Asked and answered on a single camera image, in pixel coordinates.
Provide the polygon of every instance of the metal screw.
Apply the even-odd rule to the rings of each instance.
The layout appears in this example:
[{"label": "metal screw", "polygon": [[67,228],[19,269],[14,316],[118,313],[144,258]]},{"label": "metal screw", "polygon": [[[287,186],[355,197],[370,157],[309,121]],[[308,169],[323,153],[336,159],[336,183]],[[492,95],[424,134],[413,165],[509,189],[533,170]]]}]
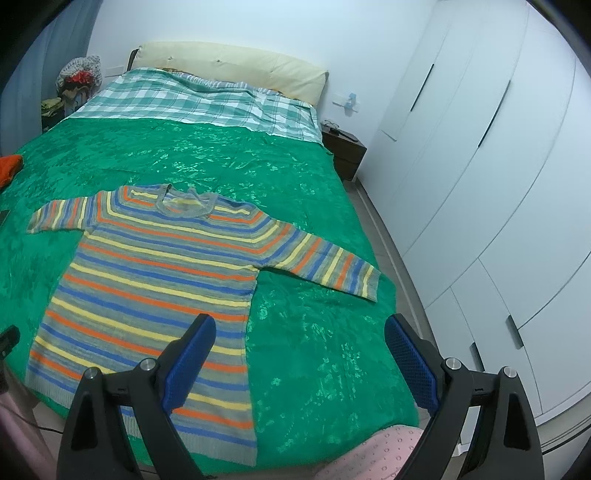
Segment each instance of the metal screw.
[{"label": "metal screw", "polygon": [[144,358],[139,363],[139,367],[142,370],[147,371],[147,372],[149,372],[150,370],[152,370],[155,366],[156,366],[156,360],[154,360],[153,358]]},{"label": "metal screw", "polygon": [[505,367],[503,372],[509,378],[515,378],[517,376],[517,370],[515,370],[513,367]]},{"label": "metal screw", "polygon": [[86,378],[88,378],[89,380],[92,380],[98,374],[99,374],[99,369],[96,367],[87,368],[86,371],[84,372],[84,376]]},{"label": "metal screw", "polygon": [[450,357],[445,360],[445,364],[451,370],[459,370],[462,367],[462,362],[460,362],[457,358]]}]

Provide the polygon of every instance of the white wardrobe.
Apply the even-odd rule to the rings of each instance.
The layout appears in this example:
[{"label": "white wardrobe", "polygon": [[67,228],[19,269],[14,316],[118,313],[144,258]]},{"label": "white wardrobe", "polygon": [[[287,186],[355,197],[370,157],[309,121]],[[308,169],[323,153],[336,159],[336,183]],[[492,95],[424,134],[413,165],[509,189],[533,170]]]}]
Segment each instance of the white wardrobe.
[{"label": "white wardrobe", "polygon": [[[439,0],[359,168],[437,346],[591,393],[591,79],[525,0]],[[468,444],[471,412],[461,441]]]}]

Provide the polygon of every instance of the orange stripe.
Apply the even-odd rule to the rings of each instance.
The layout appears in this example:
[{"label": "orange stripe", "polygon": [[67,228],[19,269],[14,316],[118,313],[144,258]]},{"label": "orange stripe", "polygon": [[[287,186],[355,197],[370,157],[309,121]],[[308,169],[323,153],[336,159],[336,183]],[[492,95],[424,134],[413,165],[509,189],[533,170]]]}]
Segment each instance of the orange stripe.
[{"label": "orange stripe", "polygon": [[65,273],[62,278],[66,278],[67,280],[70,280],[74,283],[78,283],[89,288],[94,288],[95,290],[111,293],[112,295],[117,295],[118,297],[123,297],[128,300],[135,300],[140,303],[145,303],[147,305],[153,305],[165,309],[176,310],[177,312],[190,313],[195,316],[199,315],[200,313],[208,313],[217,320],[227,320],[228,322],[244,322],[248,319],[246,315],[231,315],[227,313],[204,312],[201,309],[193,309],[191,307],[183,307],[182,305],[176,305],[174,303],[169,303],[167,301],[153,300],[147,297],[141,297],[139,295],[134,295],[133,293],[128,293],[122,290],[116,290],[115,288],[100,285],[92,281],[82,280],[81,278],[74,277],[73,275],[70,275],[68,273]]},{"label": "orange stripe", "polygon": [[48,358],[45,358],[44,356],[42,356],[42,354],[40,354],[39,352],[36,352],[35,350],[31,350],[30,355],[31,355],[31,357],[33,357],[35,360],[42,363],[43,365],[46,365],[54,370],[57,370],[58,372],[64,374],[67,377],[73,378],[74,380],[79,380],[82,377],[82,374],[77,374],[76,372],[73,372],[69,368],[63,367],[62,365],[57,364],[54,361],[49,360]]},{"label": "orange stripe", "polygon": [[111,220],[109,218],[101,217],[100,209],[97,210],[97,219],[99,222],[110,223],[111,225],[116,225],[116,226],[120,226],[122,228],[127,228],[129,230],[133,230],[134,232],[147,233],[148,235],[157,235],[157,236],[167,236],[170,238],[178,238],[178,239],[187,240],[190,242],[199,242],[199,243],[208,244],[208,245],[215,245],[216,247],[224,247],[224,248],[230,248],[230,249],[234,249],[234,250],[241,250],[244,252],[249,252],[249,253],[254,253],[254,254],[260,254],[260,253],[263,253],[264,251],[270,249],[274,244],[276,244],[281,239],[281,237],[283,235],[285,235],[285,233],[287,232],[287,230],[290,227],[290,225],[287,224],[285,226],[285,228],[279,233],[279,235],[277,235],[271,242],[256,249],[256,248],[241,247],[240,245],[223,244],[221,242],[214,242],[213,240],[205,240],[203,238],[196,238],[194,236],[176,235],[175,233],[158,232],[156,230],[148,230],[145,228],[127,225],[125,223],[116,222],[116,221]]},{"label": "orange stripe", "polygon": [[93,250],[93,251],[101,253],[101,254],[110,255],[115,258],[120,258],[122,260],[128,260],[130,262],[140,263],[143,265],[152,265],[154,267],[168,268],[169,270],[177,270],[180,272],[190,273],[193,275],[201,275],[202,277],[213,277],[213,278],[219,278],[221,280],[239,280],[239,281],[248,281],[248,280],[255,279],[254,275],[250,275],[247,277],[244,277],[242,275],[222,275],[221,273],[213,273],[213,272],[205,272],[205,271],[201,271],[201,270],[194,270],[192,268],[179,267],[178,265],[171,265],[171,264],[160,263],[160,262],[152,262],[150,260],[143,260],[141,258],[129,257],[127,255],[118,254],[118,253],[113,252],[111,250],[105,250],[103,248],[95,247],[94,245],[89,245],[89,244],[85,244],[85,243],[81,243],[80,247],[86,248],[88,250]]},{"label": "orange stripe", "polygon": [[135,343],[126,342],[125,340],[120,340],[116,337],[112,337],[111,335],[106,335],[105,333],[100,333],[95,330],[89,329],[87,327],[83,327],[82,325],[78,325],[77,323],[66,320],[64,317],[58,315],[55,312],[52,312],[51,310],[46,310],[45,313],[47,314],[47,316],[53,318],[58,323],[61,323],[62,325],[65,325],[66,327],[69,327],[69,328],[76,330],[80,333],[84,333],[85,335],[88,335],[89,337],[100,338],[101,340],[104,340],[107,343],[114,343],[116,345],[122,346],[124,348],[129,349],[129,350],[133,350],[134,352],[145,353],[146,355],[150,355],[150,356],[154,356],[154,357],[157,357],[160,355],[160,353],[162,353],[160,350],[156,350],[154,348],[148,348],[145,346],[136,345]]},{"label": "orange stripe", "polygon": [[261,215],[262,215],[262,211],[259,210],[259,212],[254,217],[252,217],[250,220],[247,220],[245,218],[224,217],[222,215],[210,215],[209,218],[211,218],[213,220],[222,220],[223,222],[254,223],[259,219],[259,217]]},{"label": "orange stripe", "polygon": [[318,246],[318,244],[320,243],[321,240],[322,240],[321,238],[316,239],[316,242],[314,242],[312,244],[308,253],[306,253],[306,255],[304,255],[304,258],[302,258],[300,260],[300,263],[298,263],[295,266],[295,268],[291,271],[294,275],[297,275],[297,273],[304,267],[304,265],[310,259],[310,257],[316,252],[316,247]]},{"label": "orange stripe", "polygon": [[[78,325],[75,322],[71,322],[70,320],[65,319],[64,317],[58,315],[57,313],[55,313],[51,310],[46,310],[45,313],[47,314],[47,316],[53,318],[58,323],[61,323],[62,325],[66,326],[66,327],[72,328],[80,333],[84,333],[85,335],[91,336],[93,338],[100,338],[101,340],[104,340],[105,342],[114,343],[116,345],[120,345],[125,348],[128,348],[129,350],[133,350],[133,351],[139,352],[139,353],[145,353],[146,355],[150,355],[155,358],[159,357],[160,354],[162,353],[160,350],[156,350],[154,348],[148,348],[145,346],[136,345],[135,343],[126,342],[125,340],[111,337],[110,335],[106,335],[104,333],[97,332],[97,331],[89,329],[87,327],[83,327],[82,325]],[[205,362],[203,364],[203,368],[207,368],[208,370],[216,370],[219,372],[227,372],[227,373],[244,373],[244,372],[246,372],[246,365],[237,365],[237,366],[223,365],[223,364],[217,364],[214,362]]]},{"label": "orange stripe", "polygon": [[125,187],[123,187],[123,199],[127,200],[128,202],[134,202],[134,203],[139,203],[140,205],[144,205],[146,207],[153,207],[154,204],[150,203],[150,202],[145,202],[143,200],[139,200],[139,199],[133,199],[129,196],[129,194],[127,193],[129,191],[129,187],[126,185]]},{"label": "orange stripe", "polygon": [[70,221],[68,222],[68,228],[72,228],[74,226],[74,218],[76,217],[76,209],[78,208],[79,203],[80,203],[80,198],[78,197],[74,201],[74,208],[72,208],[72,216],[70,217]]},{"label": "orange stripe", "polygon": [[246,372],[246,365],[222,365],[209,361],[203,364],[203,368],[208,368],[217,372],[226,372],[227,374],[243,374]]},{"label": "orange stripe", "polygon": [[221,423],[223,425],[228,425],[230,427],[236,427],[241,430],[248,430],[248,429],[253,428],[253,426],[254,426],[251,421],[236,421],[236,420],[225,419],[223,417],[218,417],[217,415],[210,415],[209,413],[204,413],[204,412],[195,411],[195,410],[189,410],[188,408],[183,408],[183,407],[175,408],[173,410],[173,413],[177,413],[179,415],[182,415],[183,417],[191,417],[193,419],[212,421],[214,423]]},{"label": "orange stripe", "polygon": [[347,276],[347,270],[349,269],[349,265],[353,261],[353,254],[349,254],[347,260],[345,260],[345,264],[343,265],[343,270],[340,271],[339,279],[336,281],[335,289],[340,290],[343,282],[345,281],[345,277]]}]

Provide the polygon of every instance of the pile of clothes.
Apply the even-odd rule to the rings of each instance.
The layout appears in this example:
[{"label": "pile of clothes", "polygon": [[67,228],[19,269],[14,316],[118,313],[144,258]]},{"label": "pile of clothes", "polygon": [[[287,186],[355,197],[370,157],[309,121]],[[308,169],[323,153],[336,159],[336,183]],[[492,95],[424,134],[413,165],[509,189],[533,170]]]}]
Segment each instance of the pile of clothes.
[{"label": "pile of clothes", "polygon": [[64,102],[65,116],[74,113],[100,88],[100,58],[97,55],[78,57],[68,62],[57,76],[57,94]]}]

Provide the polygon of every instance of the yellow stripe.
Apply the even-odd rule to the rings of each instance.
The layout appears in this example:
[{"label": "yellow stripe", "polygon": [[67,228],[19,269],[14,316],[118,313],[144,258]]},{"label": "yellow stripe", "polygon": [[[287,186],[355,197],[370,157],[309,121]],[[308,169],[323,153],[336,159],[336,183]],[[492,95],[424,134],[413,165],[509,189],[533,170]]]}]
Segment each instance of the yellow stripe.
[{"label": "yellow stripe", "polygon": [[51,299],[51,303],[55,303],[56,305],[59,305],[60,307],[65,308],[66,310],[72,313],[80,315],[81,317],[92,320],[93,322],[102,323],[103,325],[107,325],[118,330],[123,330],[124,332],[134,333],[135,335],[140,335],[142,337],[151,338],[154,340],[161,340],[163,342],[172,342],[173,340],[177,339],[177,337],[173,337],[170,335],[162,335],[161,333],[149,332],[141,328],[136,328],[130,325],[126,325],[124,323],[116,322],[115,320],[111,320],[110,318],[97,315],[96,313],[82,310],[78,307],[75,307],[74,305],[70,305],[68,302],[65,302],[55,297]]},{"label": "yellow stripe", "polygon": [[158,252],[156,250],[150,250],[149,248],[141,248],[141,247],[134,247],[132,245],[121,244],[121,243],[116,242],[114,240],[109,240],[108,238],[102,238],[97,235],[92,235],[88,232],[84,232],[84,236],[86,238],[91,239],[91,240],[96,240],[97,242],[101,242],[106,245],[111,245],[112,247],[122,248],[123,250],[129,250],[130,252],[155,255],[156,257],[163,257],[163,258],[174,258],[175,260],[181,260],[184,262],[197,263],[197,264],[201,264],[201,265],[211,265],[213,267],[229,268],[230,270],[257,271],[257,269],[255,267],[253,267],[252,265],[244,265],[244,266],[232,265],[229,263],[216,262],[213,260],[198,260],[197,258],[185,257],[184,255],[171,254],[168,252]]},{"label": "yellow stripe", "polygon": [[78,220],[78,229],[82,229],[82,220],[84,220],[84,213],[86,211],[86,202],[88,201],[88,197],[84,197],[82,200],[82,208],[80,209],[80,218]]},{"label": "yellow stripe", "polygon": [[218,300],[218,299],[213,299],[211,297],[206,297],[204,295],[197,295],[197,294],[189,293],[189,292],[185,292],[185,291],[173,290],[172,288],[157,287],[155,285],[150,285],[148,283],[142,283],[139,281],[131,280],[129,278],[118,277],[116,275],[112,275],[112,274],[106,273],[106,272],[101,272],[99,270],[94,270],[92,268],[86,268],[86,267],[83,267],[82,265],[78,265],[77,263],[74,263],[74,262],[72,262],[70,264],[70,266],[74,270],[78,270],[83,273],[88,273],[90,275],[94,275],[95,277],[100,277],[100,278],[105,278],[107,280],[116,281],[118,283],[122,283],[123,285],[131,285],[132,287],[142,288],[143,290],[157,291],[159,293],[165,293],[167,295],[174,295],[176,297],[182,297],[182,298],[190,299],[190,300],[204,301],[206,303],[213,303],[215,305],[226,305],[229,307],[249,307],[251,305],[251,303],[249,301]]},{"label": "yellow stripe", "polygon": [[212,347],[212,352],[213,353],[222,353],[224,355],[234,355],[234,356],[246,354],[246,350],[244,350],[244,348],[227,348],[224,346],[217,346],[217,345],[214,345]]},{"label": "yellow stripe", "polygon": [[[55,353],[56,355],[62,356],[63,358],[66,358],[66,359],[74,362],[75,364],[82,365],[83,367],[86,367],[86,368],[98,367],[100,369],[100,371],[102,371],[104,374],[114,373],[111,369],[106,368],[106,367],[102,367],[95,362],[89,362],[87,360],[84,360],[83,358],[79,358],[77,356],[72,355],[71,353],[65,352],[64,350],[46,342],[45,340],[43,340],[39,336],[35,337],[35,341],[39,345],[47,348],[49,351]],[[192,400],[203,402],[203,403],[208,403],[210,405],[216,405],[218,407],[227,408],[228,410],[248,411],[251,409],[251,406],[248,403],[237,403],[237,402],[231,402],[231,401],[223,401],[223,400],[218,400],[217,398],[211,398],[211,397],[206,397],[204,395],[198,395],[196,393],[190,393],[189,398],[191,398]]]},{"label": "yellow stripe", "polygon": [[[169,343],[172,342],[173,340],[178,340],[178,337],[174,337],[171,335],[163,335],[161,333],[156,333],[156,332],[150,332],[149,330],[144,330],[141,328],[132,327],[130,325],[126,325],[124,323],[120,323],[115,320],[111,320],[109,318],[102,317],[100,315],[96,315],[95,313],[87,312],[87,311],[82,310],[78,307],[75,307],[74,305],[69,304],[68,302],[65,302],[65,301],[60,300],[55,297],[53,297],[51,299],[51,302],[55,303],[56,305],[59,305],[62,308],[65,308],[66,310],[68,310],[72,313],[80,315],[84,318],[87,318],[87,319],[92,320],[97,323],[102,323],[103,325],[107,325],[109,327],[113,327],[118,330],[123,330],[124,332],[133,333],[135,335],[139,335],[142,337],[151,338],[153,340],[161,340],[163,342],[169,342]],[[217,346],[217,345],[214,345],[212,347],[212,352],[222,353],[224,355],[233,355],[233,356],[240,356],[240,355],[246,353],[244,348],[226,348],[226,347]]]},{"label": "yellow stripe", "polygon": [[151,193],[146,193],[146,192],[136,192],[135,190],[131,190],[131,193],[133,193],[134,195],[140,196],[140,197],[147,197],[149,199],[157,199],[158,195],[153,195]]},{"label": "yellow stripe", "polygon": [[282,268],[282,267],[285,267],[286,265],[288,265],[297,256],[297,254],[300,253],[300,250],[308,242],[310,237],[311,237],[311,235],[308,233],[304,237],[304,239],[300,242],[300,244],[294,248],[294,251],[291,253],[291,255],[289,257],[287,257],[283,262],[279,262],[277,265],[275,265],[275,268]]},{"label": "yellow stripe", "polygon": [[339,258],[343,254],[343,251],[344,250],[341,247],[339,247],[339,250],[336,253],[336,256],[333,258],[333,261],[330,264],[329,269],[324,274],[324,277],[322,277],[322,284],[323,285],[328,285],[328,282],[330,280],[330,276],[332,275],[332,272],[335,270],[336,264],[339,262]]},{"label": "yellow stripe", "polygon": [[368,296],[368,279],[369,276],[371,275],[371,272],[374,270],[373,266],[369,266],[367,272],[365,273],[365,276],[363,277],[363,290],[361,291],[361,296],[362,297],[366,297]]},{"label": "yellow stripe", "polygon": [[200,401],[203,403],[209,403],[210,405],[216,405],[218,407],[227,408],[228,410],[238,410],[238,411],[247,411],[251,409],[251,405],[249,403],[237,403],[233,401],[223,401],[218,400],[217,398],[205,397],[203,395],[199,395],[197,393],[190,393],[189,398],[191,400]]},{"label": "yellow stripe", "polygon": [[240,210],[232,210],[230,208],[220,207],[220,206],[216,205],[214,207],[214,209],[219,210],[220,212],[226,212],[226,213],[244,213],[245,215],[250,214],[250,212],[248,210],[245,210],[244,208],[241,208]]},{"label": "yellow stripe", "polygon": [[55,200],[56,202],[60,202],[60,207],[57,209],[57,215],[53,220],[53,223],[51,224],[51,229],[55,230],[56,226],[57,226],[57,222],[60,220],[61,214],[64,211],[64,203],[66,202],[65,200]]},{"label": "yellow stripe", "polygon": [[84,360],[83,358],[80,358],[78,356],[72,355],[71,353],[65,352],[61,348],[58,348],[58,347],[50,344],[49,342],[46,342],[43,338],[41,338],[38,335],[35,337],[35,341],[39,345],[47,348],[49,351],[55,353],[56,355],[62,356],[63,358],[67,358],[68,360],[74,362],[75,364],[82,365],[83,367],[98,367],[98,368],[100,368],[100,371],[103,372],[104,374],[114,373],[112,370],[110,370],[106,367],[102,367],[100,365],[97,365],[96,362],[89,362],[88,360]]},{"label": "yellow stripe", "polygon": [[223,238],[224,240],[232,240],[235,242],[245,242],[245,243],[249,243],[249,244],[257,244],[257,243],[263,241],[265,238],[269,237],[275,230],[277,230],[277,228],[279,228],[277,223],[274,223],[273,226],[271,228],[269,228],[269,230],[267,230],[265,233],[263,233],[261,236],[259,236],[257,238],[241,238],[238,236],[218,235],[216,233],[210,233],[210,232],[206,232],[204,230],[197,230],[195,228],[189,228],[186,226],[166,225],[164,223],[150,222],[149,220],[142,220],[139,218],[133,218],[133,217],[130,217],[127,215],[123,215],[121,213],[114,212],[111,209],[111,192],[107,192],[107,212],[109,213],[109,215],[111,215],[113,217],[122,218],[124,220],[128,220],[130,222],[135,222],[135,223],[140,223],[142,225],[155,226],[155,227],[159,227],[159,228],[168,228],[171,230],[177,230],[177,231],[181,231],[181,232],[197,233],[200,235],[212,236],[214,238]]}]

